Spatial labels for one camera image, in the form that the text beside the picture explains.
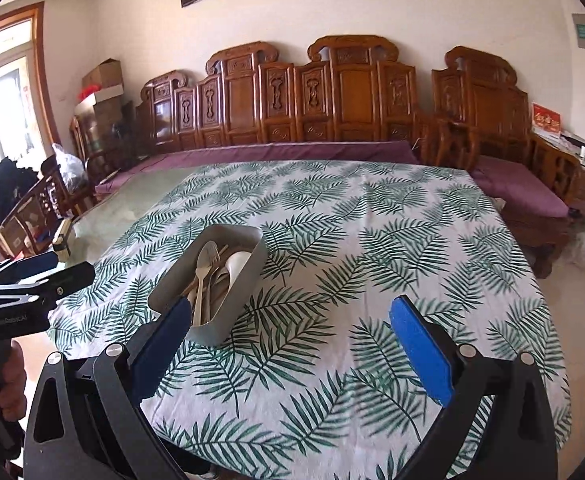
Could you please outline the person's left hand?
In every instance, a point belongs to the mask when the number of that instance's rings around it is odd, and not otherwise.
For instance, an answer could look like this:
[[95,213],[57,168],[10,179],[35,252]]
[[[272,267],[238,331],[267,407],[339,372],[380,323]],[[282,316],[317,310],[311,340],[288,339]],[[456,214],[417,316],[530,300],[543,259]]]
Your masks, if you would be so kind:
[[3,385],[0,390],[0,409],[8,422],[19,422],[26,416],[26,383],[23,352],[19,342],[12,340],[9,358],[3,366]]

